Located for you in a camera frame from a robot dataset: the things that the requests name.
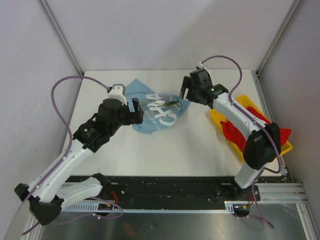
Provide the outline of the light blue t shirt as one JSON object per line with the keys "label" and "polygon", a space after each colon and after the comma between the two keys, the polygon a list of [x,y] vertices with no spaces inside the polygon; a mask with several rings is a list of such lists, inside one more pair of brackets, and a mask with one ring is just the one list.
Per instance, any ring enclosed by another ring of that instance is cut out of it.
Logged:
{"label": "light blue t shirt", "polygon": [[126,86],[125,97],[130,110],[133,109],[131,100],[136,98],[144,112],[142,123],[132,126],[141,134],[152,134],[172,127],[191,104],[175,94],[155,93],[138,79]]}

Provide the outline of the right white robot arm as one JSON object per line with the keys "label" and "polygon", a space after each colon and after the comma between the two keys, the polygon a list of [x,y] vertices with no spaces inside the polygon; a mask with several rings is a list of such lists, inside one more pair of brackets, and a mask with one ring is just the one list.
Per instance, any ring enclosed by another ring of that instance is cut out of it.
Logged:
{"label": "right white robot arm", "polygon": [[213,85],[210,73],[205,68],[194,70],[183,78],[179,96],[219,112],[245,138],[246,145],[242,154],[244,164],[234,177],[236,185],[230,188],[231,196],[242,201],[249,194],[248,187],[259,178],[267,165],[275,158],[280,158],[280,127],[249,112],[222,84]]}

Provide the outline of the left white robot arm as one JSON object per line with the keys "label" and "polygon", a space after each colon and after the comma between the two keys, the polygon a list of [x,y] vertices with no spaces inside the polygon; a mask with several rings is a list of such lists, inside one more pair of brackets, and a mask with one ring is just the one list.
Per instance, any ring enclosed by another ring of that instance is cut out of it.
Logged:
{"label": "left white robot arm", "polygon": [[132,99],[134,111],[115,98],[105,99],[95,113],[73,134],[70,146],[38,179],[20,183],[14,191],[42,226],[52,223],[67,207],[92,197],[105,200],[110,196],[110,180],[95,173],[84,182],[63,187],[75,168],[89,159],[121,126],[141,124],[144,112],[137,98]]}

